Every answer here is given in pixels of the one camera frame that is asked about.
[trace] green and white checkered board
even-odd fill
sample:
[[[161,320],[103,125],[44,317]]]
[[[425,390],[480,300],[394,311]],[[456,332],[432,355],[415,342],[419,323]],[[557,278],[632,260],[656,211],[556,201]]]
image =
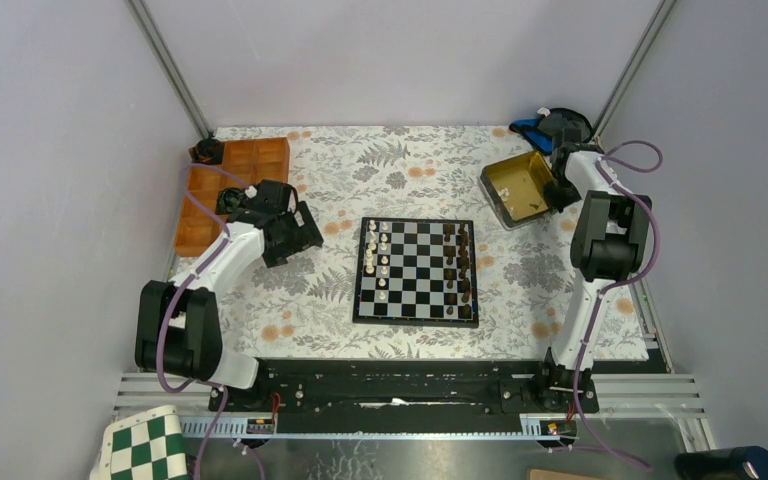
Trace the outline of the green and white checkered board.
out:
[[[100,480],[189,479],[175,407],[158,407],[107,427],[98,473]]]

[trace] chessboard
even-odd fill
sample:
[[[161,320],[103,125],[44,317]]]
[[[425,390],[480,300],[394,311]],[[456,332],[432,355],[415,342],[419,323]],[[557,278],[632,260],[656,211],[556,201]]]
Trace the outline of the chessboard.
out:
[[[361,220],[355,323],[478,327],[469,220]]]

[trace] floor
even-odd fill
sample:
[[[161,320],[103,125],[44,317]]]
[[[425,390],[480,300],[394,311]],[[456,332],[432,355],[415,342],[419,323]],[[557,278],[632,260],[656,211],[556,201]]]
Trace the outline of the floor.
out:
[[[628,450],[655,467],[643,473],[602,453],[553,453],[534,442],[496,440],[328,441],[271,440],[257,451],[269,480],[475,480],[528,478],[531,468],[590,475],[606,479],[656,480],[679,478],[672,469],[684,451],[678,428],[670,420],[593,422],[597,433],[613,448]],[[199,439],[188,439],[195,453]],[[582,433],[581,445],[593,445]],[[202,478],[260,478],[250,455],[241,455],[229,440],[211,440],[205,452]]]
[[[539,359],[572,295],[578,205],[506,231],[478,185],[481,169],[530,150],[503,127],[220,128],[220,140],[286,136],[290,182],[325,237],[290,264],[253,264],[220,300],[230,346],[258,357]],[[477,329],[351,321],[363,216],[475,222]],[[182,259],[179,268],[191,259]],[[636,306],[615,290],[596,358],[648,358]]]

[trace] gray floor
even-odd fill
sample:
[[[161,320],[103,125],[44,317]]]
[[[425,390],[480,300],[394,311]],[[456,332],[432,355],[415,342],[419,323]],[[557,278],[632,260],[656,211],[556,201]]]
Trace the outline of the gray floor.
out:
[[[606,428],[594,420],[598,433],[615,448],[628,450],[655,466],[642,473],[608,454],[573,452],[529,455],[534,442],[492,440],[322,441],[272,440],[258,449],[266,478],[323,480],[401,479],[522,479],[531,468],[545,468],[606,479],[676,479],[672,460],[684,450],[678,428],[669,420],[614,420]],[[199,441],[189,440],[194,454]],[[582,434],[581,445],[593,445]],[[211,440],[202,478],[258,479],[254,459],[242,456],[228,440]]]

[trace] wooden tray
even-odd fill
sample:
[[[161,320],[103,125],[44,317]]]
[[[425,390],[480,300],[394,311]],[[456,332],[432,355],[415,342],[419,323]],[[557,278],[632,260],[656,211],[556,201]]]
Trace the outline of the wooden tray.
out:
[[[223,142],[223,170],[233,173],[250,184],[263,179],[287,182],[290,169],[290,143],[286,138],[234,140]],[[240,187],[230,178],[204,168],[190,170],[187,189],[202,204],[216,209],[219,192],[228,187]],[[227,215],[220,215],[224,220]],[[221,227],[205,215],[186,197],[181,207],[175,253],[182,257],[197,257],[219,236]]]

